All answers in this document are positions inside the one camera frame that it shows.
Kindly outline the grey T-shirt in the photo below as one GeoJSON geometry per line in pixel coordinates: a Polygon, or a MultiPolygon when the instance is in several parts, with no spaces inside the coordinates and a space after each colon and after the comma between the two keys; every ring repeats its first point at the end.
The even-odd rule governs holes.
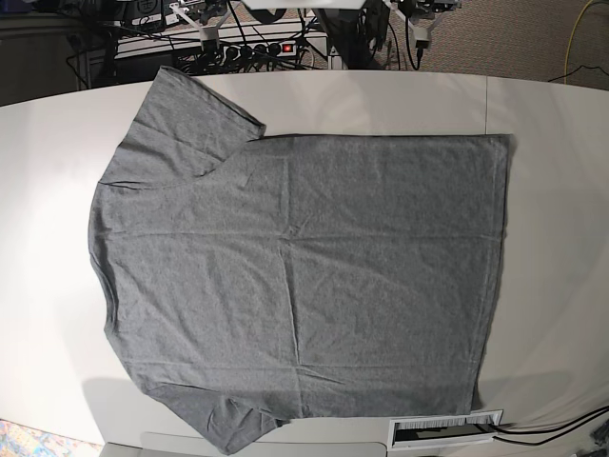
{"type": "Polygon", "coordinates": [[[510,158],[505,134],[267,136],[161,68],[91,203],[108,341],[226,455],[294,419],[467,414],[510,158]]]}

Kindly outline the white table leg column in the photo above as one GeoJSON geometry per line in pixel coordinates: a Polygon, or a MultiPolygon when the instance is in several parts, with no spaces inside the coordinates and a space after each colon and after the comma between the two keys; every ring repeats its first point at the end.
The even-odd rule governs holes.
{"type": "Polygon", "coordinates": [[[326,33],[326,51],[327,68],[329,70],[343,70],[343,58],[336,47],[336,40],[329,31],[326,33]]]}

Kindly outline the white power strip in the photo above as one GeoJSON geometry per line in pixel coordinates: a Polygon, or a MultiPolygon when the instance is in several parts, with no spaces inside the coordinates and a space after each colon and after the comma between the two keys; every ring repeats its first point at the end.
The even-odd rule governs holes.
{"type": "Polygon", "coordinates": [[[298,46],[295,42],[254,43],[253,45],[247,45],[245,43],[221,41],[220,45],[226,59],[295,59],[298,51],[298,46]]]}

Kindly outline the black equipment box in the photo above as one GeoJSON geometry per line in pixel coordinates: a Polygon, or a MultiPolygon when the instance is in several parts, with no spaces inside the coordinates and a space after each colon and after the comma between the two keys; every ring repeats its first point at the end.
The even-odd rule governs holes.
{"type": "Polygon", "coordinates": [[[125,3],[123,20],[128,26],[163,26],[162,0],[133,0],[125,3]]]}

